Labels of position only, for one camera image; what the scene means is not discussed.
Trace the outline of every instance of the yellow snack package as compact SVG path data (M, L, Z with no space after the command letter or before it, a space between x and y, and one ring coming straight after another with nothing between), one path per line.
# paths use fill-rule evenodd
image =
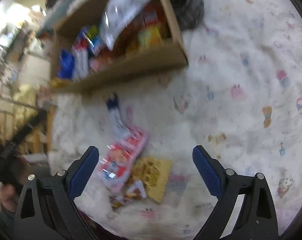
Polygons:
M148 197L160 203L168 182L172 161L152 156L140 158L133 166L130 181L141 179Z

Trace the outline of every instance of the dark gray round object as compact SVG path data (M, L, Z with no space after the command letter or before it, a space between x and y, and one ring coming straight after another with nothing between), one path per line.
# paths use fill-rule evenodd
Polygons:
M194 29L204 15L203 0L170 0L180 29Z

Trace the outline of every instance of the person's hand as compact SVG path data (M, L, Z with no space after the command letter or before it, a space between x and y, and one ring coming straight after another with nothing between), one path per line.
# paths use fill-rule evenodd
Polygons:
M13 213L17 211L18 206L15 196L16 190L14 186L10 184L2 185L0 189L0 203L5 209Z

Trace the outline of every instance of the pink snack package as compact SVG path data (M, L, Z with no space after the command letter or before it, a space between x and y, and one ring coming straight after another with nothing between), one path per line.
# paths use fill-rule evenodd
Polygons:
M111 145L106 159L99 162L98 176L112 193L123 188L149 138L148 132L138 127L130 127L129 130L132 135Z

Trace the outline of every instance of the patterned fabric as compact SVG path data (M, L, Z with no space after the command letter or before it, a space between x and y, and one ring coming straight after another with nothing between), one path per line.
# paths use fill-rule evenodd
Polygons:
M124 122L151 133L142 155L173 160L161 204L147 199L113 212L95 174L75 200L89 217L128 239L192 239L200 230L216 198L192 162L198 144L225 168L265 175L280 234L302 205L302 19L289 0L204 5L203 22L183 33L189 67L59 96L54 147L60 153L50 156L53 171L67 168L90 145L106 156L114 134L103 98L113 91Z

